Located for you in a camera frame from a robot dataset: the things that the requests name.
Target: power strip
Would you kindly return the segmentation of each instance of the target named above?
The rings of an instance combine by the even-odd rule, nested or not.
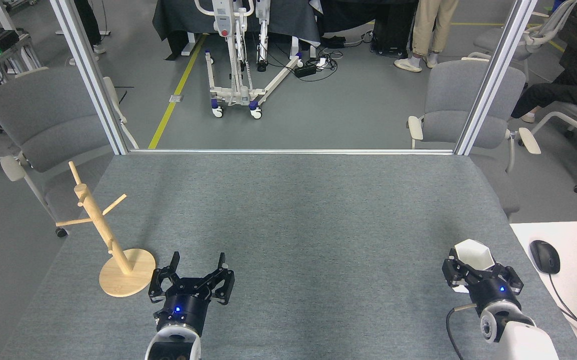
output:
[[[304,78],[305,76],[313,75],[318,71],[318,68],[314,64],[305,64],[302,67],[298,67],[293,70],[295,76],[298,78]]]

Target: gray floor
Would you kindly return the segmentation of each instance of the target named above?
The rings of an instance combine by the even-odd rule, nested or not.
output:
[[[511,0],[481,2],[462,0],[455,23],[502,23]],[[99,0],[95,12],[104,27]],[[129,129],[146,148],[158,127],[169,96],[188,64],[187,58],[164,61],[168,44],[160,42],[151,26],[155,0],[107,1],[106,18],[112,34],[104,40],[107,53],[99,66],[118,87],[126,88],[122,111]],[[543,11],[549,1],[541,0]],[[40,0],[13,16],[17,27],[30,32],[35,50],[47,66],[64,66],[69,50],[62,36],[54,34],[58,23],[48,0]],[[490,25],[455,25],[441,61],[458,59],[474,51],[473,38]],[[359,39],[363,27],[344,32],[348,41]],[[216,69],[224,65],[220,39],[209,38],[207,45],[216,57]],[[271,53],[281,59],[276,47]],[[216,119],[209,110],[206,65],[200,56],[183,90],[184,100],[175,108],[158,144],[159,149],[398,149],[409,146],[405,121],[421,113],[428,70],[414,74],[393,67],[392,59],[369,52],[368,45],[344,48],[339,71],[321,82],[306,83],[288,77],[264,105],[261,120],[248,111],[231,107],[224,118]],[[553,80],[561,71],[561,52],[545,47],[530,60],[530,82]],[[269,72],[253,74],[257,85],[264,84]],[[220,78],[226,76],[223,71]],[[511,127],[524,126],[511,121]],[[565,140],[565,128],[557,123],[538,133],[543,154],[517,152],[512,174],[522,208],[515,223],[577,221],[577,134]],[[448,148],[437,144],[433,148]],[[492,151],[506,158],[506,146]],[[0,350],[37,286],[44,277],[62,240],[53,234],[51,219],[35,201],[23,182],[9,182],[0,169]]]

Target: white desk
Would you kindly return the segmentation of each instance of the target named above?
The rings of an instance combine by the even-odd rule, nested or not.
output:
[[[533,262],[533,256],[529,250],[529,244],[533,240],[544,240],[558,251],[561,267],[560,272],[552,276],[553,284],[562,300],[577,316],[577,221],[512,223],[510,226],[531,262]],[[555,302],[560,305],[560,301],[551,286],[551,281],[549,281],[549,275],[539,271],[538,274]],[[577,334],[577,323],[572,323],[571,327]]]

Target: chair armrest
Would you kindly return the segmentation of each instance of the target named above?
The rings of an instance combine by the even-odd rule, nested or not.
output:
[[[422,121],[419,118],[415,116],[409,116],[407,125],[411,139],[414,141],[422,141],[424,139],[424,134],[422,132]]]
[[[482,59],[482,57],[471,57],[471,56],[464,56],[460,60],[477,60],[479,62],[489,62],[490,59]]]
[[[26,177],[26,170],[24,170],[12,155],[2,157],[0,159],[0,166],[2,166],[2,170],[4,170],[4,173],[12,182],[17,182]]]
[[[42,67],[39,67],[39,68],[34,68],[34,69],[32,69],[32,70],[29,70],[29,71],[24,71],[24,72],[21,72],[21,73],[17,73],[17,74],[15,75],[15,78],[16,78],[16,79],[17,79],[17,78],[21,78],[21,77],[26,76],[26,75],[29,75],[29,74],[31,74],[31,73],[35,73],[36,71],[42,71],[42,70],[47,70],[47,69],[48,69],[48,67],[46,67],[46,66],[42,66]]]
[[[529,153],[534,155],[540,155],[542,153],[542,150],[540,150],[540,146],[531,133],[531,130],[527,129],[526,127],[520,127],[517,132],[519,133],[519,138],[522,140],[526,150]]]

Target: wooden peg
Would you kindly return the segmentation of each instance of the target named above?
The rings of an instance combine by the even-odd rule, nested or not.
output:
[[[80,185],[82,180],[80,179],[80,174],[78,169],[76,169],[76,164],[73,161],[68,162],[68,167],[71,168],[71,173],[73,173],[73,178],[75,179],[75,184]]]

